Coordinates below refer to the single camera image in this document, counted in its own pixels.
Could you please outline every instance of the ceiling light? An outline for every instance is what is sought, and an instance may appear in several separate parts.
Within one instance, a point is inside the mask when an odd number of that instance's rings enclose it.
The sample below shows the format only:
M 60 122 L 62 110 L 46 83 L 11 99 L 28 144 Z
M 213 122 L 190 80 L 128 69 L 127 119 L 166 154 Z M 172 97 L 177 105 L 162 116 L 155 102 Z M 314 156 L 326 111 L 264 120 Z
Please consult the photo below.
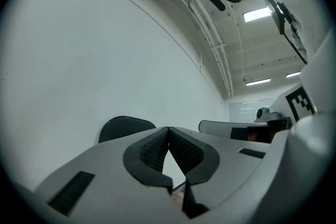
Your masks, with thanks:
M 255 102 L 257 102 L 257 101 L 245 102 L 245 103 L 243 103 L 243 104 L 250 104 L 250 103 L 255 103 Z
M 296 72 L 296 73 L 292 73 L 292 74 L 288 74 L 288 75 L 286 76 L 286 78 L 290 78 L 290 77 L 297 76 L 297 75 L 300 74 L 300 73 L 301 73 L 301 71 Z
M 269 9 L 266 8 L 261 8 L 261 9 L 257 9 L 253 12 L 247 12 L 247 13 L 243 13 L 243 17 L 245 22 L 250 22 L 252 20 L 256 20 L 259 18 L 264 18 L 267 16 L 271 16 L 271 13 L 269 12 Z
M 271 81 L 271 79 L 264 79 L 264 80 L 249 82 L 249 83 L 246 84 L 246 86 L 251 86 L 251 85 L 265 83 L 265 82 L 270 82 L 270 81 Z

